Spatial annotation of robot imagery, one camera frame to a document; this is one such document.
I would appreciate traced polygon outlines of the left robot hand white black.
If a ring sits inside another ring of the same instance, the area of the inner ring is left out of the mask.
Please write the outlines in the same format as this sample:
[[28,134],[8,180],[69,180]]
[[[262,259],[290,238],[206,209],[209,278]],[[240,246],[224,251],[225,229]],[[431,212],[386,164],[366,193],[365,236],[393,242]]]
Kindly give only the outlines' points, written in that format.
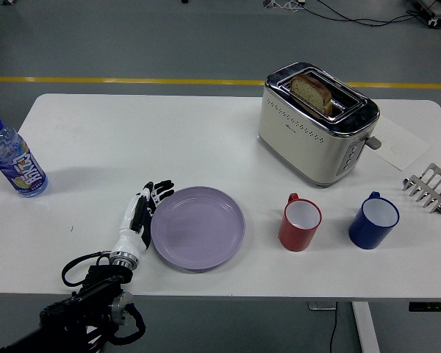
[[174,183],[148,182],[128,203],[119,229],[119,239],[110,252],[110,262],[128,262],[133,267],[151,243],[151,220],[162,200],[174,194]]

